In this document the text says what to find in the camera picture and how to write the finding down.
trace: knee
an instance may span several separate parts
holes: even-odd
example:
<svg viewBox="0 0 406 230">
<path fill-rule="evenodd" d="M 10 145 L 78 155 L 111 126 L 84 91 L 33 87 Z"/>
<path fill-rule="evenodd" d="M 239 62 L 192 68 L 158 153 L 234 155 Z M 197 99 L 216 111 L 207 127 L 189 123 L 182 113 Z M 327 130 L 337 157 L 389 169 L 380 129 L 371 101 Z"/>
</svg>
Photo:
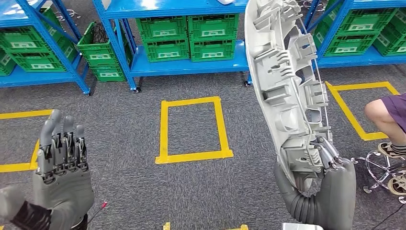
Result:
<svg viewBox="0 0 406 230">
<path fill-rule="evenodd" d="M 381 99 L 372 101 L 365 106 L 365 115 L 371 121 L 388 122 L 391 120 L 388 110 Z"/>
</svg>

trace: rolling stool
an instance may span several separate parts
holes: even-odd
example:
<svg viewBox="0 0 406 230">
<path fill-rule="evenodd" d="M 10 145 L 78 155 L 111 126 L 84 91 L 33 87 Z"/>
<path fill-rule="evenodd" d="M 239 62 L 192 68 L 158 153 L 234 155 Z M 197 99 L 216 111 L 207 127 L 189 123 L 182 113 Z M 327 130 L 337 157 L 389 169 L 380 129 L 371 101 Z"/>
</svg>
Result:
<svg viewBox="0 0 406 230">
<path fill-rule="evenodd" d="M 395 177 L 397 175 L 401 175 L 406 173 L 406 159 L 401 157 L 399 159 L 395 159 L 398 160 L 398 162 L 396 162 L 395 164 L 391 164 L 389 161 L 389 157 L 386 155 L 383 155 L 383 157 L 385 157 L 385 164 L 386 166 L 382 166 L 376 162 L 374 162 L 373 160 L 371 160 L 371 157 L 379 157 L 382 154 L 377 151 L 371 151 L 368 153 L 368 155 L 364 158 L 364 157 L 358 157 L 358 158 L 351 158 L 351 161 L 354 164 L 358 164 L 359 160 L 365 161 L 365 166 L 368 169 L 369 174 L 371 175 L 371 177 L 376 181 L 376 183 L 372 186 L 364 186 L 363 190 L 364 192 L 370 194 L 372 192 L 373 189 L 382 186 L 384 188 L 386 188 L 387 190 L 389 190 L 388 188 L 388 182 L 387 180 L 391 179 L 392 177 Z M 371 170 L 371 166 L 375 166 L 379 169 L 381 169 L 383 172 L 381 175 L 375 175 L 372 170 Z M 406 204 L 406 197 L 405 196 L 399 196 L 399 202 L 402 204 Z"/>
</svg>

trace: white label on crate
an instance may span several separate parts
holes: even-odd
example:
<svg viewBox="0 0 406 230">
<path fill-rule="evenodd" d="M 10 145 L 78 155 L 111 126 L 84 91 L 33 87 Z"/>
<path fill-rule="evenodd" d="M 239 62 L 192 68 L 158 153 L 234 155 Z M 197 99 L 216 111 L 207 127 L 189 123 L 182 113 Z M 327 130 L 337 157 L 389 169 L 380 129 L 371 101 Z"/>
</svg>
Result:
<svg viewBox="0 0 406 230">
<path fill-rule="evenodd" d="M 223 52 L 204 53 L 204 54 L 202 55 L 202 58 L 220 58 L 220 57 L 224 57 L 224 53 L 223 53 Z"/>
<path fill-rule="evenodd" d="M 334 21 L 337 17 L 336 13 L 334 13 L 333 11 L 331 13 L 328 14 L 328 16 Z"/>
<path fill-rule="evenodd" d="M 49 32 L 49 34 L 51 35 L 51 36 L 54 36 L 54 34 L 55 34 L 55 32 L 56 32 L 56 29 L 54 29 L 54 28 L 49 28 L 49 30 L 48 30 L 48 32 Z"/>
<path fill-rule="evenodd" d="M 357 51 L 357 47 L 337 48 L 335 53 L 348 53 Z"/>
<path fill-rule="evenodd" d="M 318 33 L 316 34 L 316 37 L 318 38 L 318 40 L 320 41 L 320 43 L 323 43 L 324 38 L 323 38 L 323 36 L 321 35 L 320 32 L 318 32 Z"/>
<path fill-rule="evenodd" d="M 52 64 L 31 64 L 33 69 L 55 69 Z"/>
<path fill-rule="evenodd" d="M 110 54 L 93 54 L 90 55 L 91 60 L 97 60 L 97 59 L 112 59 Z"/>
<path fill-rule="evenodd" d="M 395 17 L 397 17 L 399 20 L 401 20 L 403 23 L 406 23 L 406 14 L 398 10 L 395 14 Z"/>
<path fill-rule="evenodd" d="M 100 77 L 119 77 L 118 73 L 100 73 Z"/>
<path fill-rule="evenodd" d="M 221 36 L 221 35 L 225 35 L 225 34 L 226 34 L 225 30 L 205 30 L 205 31 L 202 31 L 202 37 Z"/>
<path fill-rule="evenodd" d="M 8 55 L 8 54 L 6 54 L 6 55 L 4 55 L 4 57 L 1 59 L 1 63 L 2 63 L 2 65 L 7 65 L 7 63 L 9 63 L 9 61 L 11 60 L 11 57 L 10 57 L 10 55 Z"/>
<path fill-rule="evenodd" d="M 179 52 L 170 52 L 170 53 L 159 53 L 158 58 L 173 58 L 180 57 Z"/>
<path fill-rule="evenodd" d="M 382 45 L 384 45 L 384 46 L 388 46 L 390 44 L 389 40 L 382 34 L 380 34 L 377 38 L 378 38 L 378 41 L 382 42 Z"/>
<path fill-rule="evenodd" d="M 400 47 L 396 52 L 406 52 L 406 46 Z"/>
<path fill-rule="evenodd" d="M 65 56 L 66 57 L 69 57 L 69 55 L 72 53 L 72 51 L 73 51 L 73 48 L 72 47 L 68 47 L 68 48 L 66 48 L 66 50 L 65 50 Z"/>
<path fill-rule="evenodd" d="M 13 48 L 36 48 L 34 42 L 11 42 Z"/>
<path fill-rule="evenodd" d="M 154 37 L 161 37 L 161 36 L 168 36 L 168 35 L 175 35 L 176 30 L 154 30 L 152 36 Z"/>
<path fill-rule="evenodd" d="M 352 31 L 352 30 L 371 30 L 371 29 L 373 29 L 373 24 L 351 25 L 348 30 Z"/>
</svg>

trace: green plastic crate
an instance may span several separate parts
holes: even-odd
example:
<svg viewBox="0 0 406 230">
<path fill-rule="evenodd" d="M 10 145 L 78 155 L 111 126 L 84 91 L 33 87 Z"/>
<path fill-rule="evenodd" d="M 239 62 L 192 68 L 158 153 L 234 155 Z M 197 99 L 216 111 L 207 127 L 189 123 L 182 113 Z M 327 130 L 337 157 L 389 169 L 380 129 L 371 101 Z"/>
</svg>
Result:
<svg viewBox="0 0 406 230">
<path fill-rule="evenodd" d="M 145 51 L 149 62 L 188 59 L 190 54 L 187 39 L 147 42 Z"/>
<path fill-rule="evenodd" d="M 323 21 L 330 27 L 335 20 L 341 4 L 338 5 Z M 344 18 L 337 30 L 337 35 L 370 35 L 378 34 L 389 23 L 396 13 L 396 8 L 352 10 Z"/>
<path fill-rule="evenodd" d="M 135 21 L 143 43 L 187 38 L 186 16 L 136 18 Z"/>
<path fill-rule="evenodd" d="M 373 46 L 382 56 L 405 55 L 406 34 L 398 32 L 390 23 L 374 41 Z"/>
<path fill-rule="evenodd" d="M 10 75 L 15 65 L 10 55 L 0 49 L 0 76 Z"/>
<path fill-rule="evenodd" d="M 78 49 L 82 52 L 84 58 L 87 60 L 90 66 L 120 65 L 110 40 L 107 43 L 93 44 L 94 25 L 95 23 L 91 23 L 88 26 L 85 34 L 78 42 Z M 127 59 L 127 63 L 130 64 L 131 60 L 132 59 Z"/>
<path fill-rule="evenodd" d="M 395 26 L 395 30 L 399 33 L 406 33 L 406 8 L 397 9 L 391 20 L 391 24 Z"/>
<path fill-rule="evenodd" d="M 53 53 L 14 53 L 12 59 L 25 72 L 66 72 Z"/>
<path fill-rule="evenodd" d="M 235 45 L 235 40 L 191 42 L 191 58 L 195 62 L 231 60 Z"/>
<path fill-rule="evenodd" d="M 47 17 L 51 21 L 56 20 L 57 25 L 60 26 L 57 17 L 50 8 L 42 8 L 41 10 L 45 17 Z M 50 35 L 57 43 L 60 41 L 60 39 L 65 38 L 52 26 L 48 25 L 44 21 L 43 23 L 49 31 Z M 1 29 L 0 46 L 7 53 L 40 53 L 51 51 L 51 48 L 33 26 Z"/>
<path fill-rule="evenodd" d="M 120 66 L 91 67 L 99 81 L 126 81 Z"/>
<path fill-rule="evenodd" d="M 362 55 L 379 34 L 335 36 L 323 56 Z"/>
<path fill-rule="evenodd" d="M 188 26 L 193 42 L 236 39 L 238 14 L 188 16 Z"/>
</svg>

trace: black cable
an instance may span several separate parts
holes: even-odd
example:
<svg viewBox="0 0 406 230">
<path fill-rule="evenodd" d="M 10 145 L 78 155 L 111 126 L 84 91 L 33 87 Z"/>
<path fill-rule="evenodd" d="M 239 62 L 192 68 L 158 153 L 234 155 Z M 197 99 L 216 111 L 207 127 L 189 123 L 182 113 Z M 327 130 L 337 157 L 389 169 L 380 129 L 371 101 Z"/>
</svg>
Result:
<svg viewBox="0 0 406 230">
<path fill-rule="evenodd" d="M 384 223 L 387 219 L 389 219 L 391 216 L 393 216 L 396 212 L 398 212 L 401 208 L 403 208 L 405 204 L 402 204 L 394 213 L 392 213 L 391 215 L 389 215 L 388 217 L 386 217 L 384 220 L 382 220 L 378 225 L 376 225 L 373 229 L 377 228 L 379 225 L 381 225 L 382 223 Z"/>
</svg>

